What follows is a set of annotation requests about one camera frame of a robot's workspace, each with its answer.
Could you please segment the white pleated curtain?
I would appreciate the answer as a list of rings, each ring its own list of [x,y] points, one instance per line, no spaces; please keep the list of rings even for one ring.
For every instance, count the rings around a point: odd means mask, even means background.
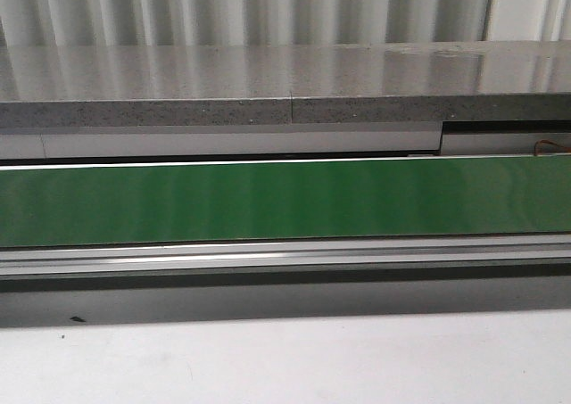
[[[1,0],[1,43],[337,45],[560,41],[570,0]]]

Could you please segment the grey stone counter slab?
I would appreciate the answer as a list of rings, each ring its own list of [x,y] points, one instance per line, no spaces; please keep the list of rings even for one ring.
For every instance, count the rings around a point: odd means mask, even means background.
[[[5,47],[1,126],[570,122],[567,42]]]

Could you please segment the silver aluminium conveyor rail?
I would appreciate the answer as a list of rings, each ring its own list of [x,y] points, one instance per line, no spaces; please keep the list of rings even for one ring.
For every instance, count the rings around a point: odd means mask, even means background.
[[[570,236],[491,235],[289,242],[155,244],[9,250],[1,275],[99,274],[199,268],[271,268],[421,262],[565,260]]]

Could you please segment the green conveyor belt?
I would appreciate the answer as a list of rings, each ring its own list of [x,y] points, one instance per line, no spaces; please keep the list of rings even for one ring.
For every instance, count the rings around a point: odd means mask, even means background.
[[[3,169],[4,248],[570,228],[566,155]]]

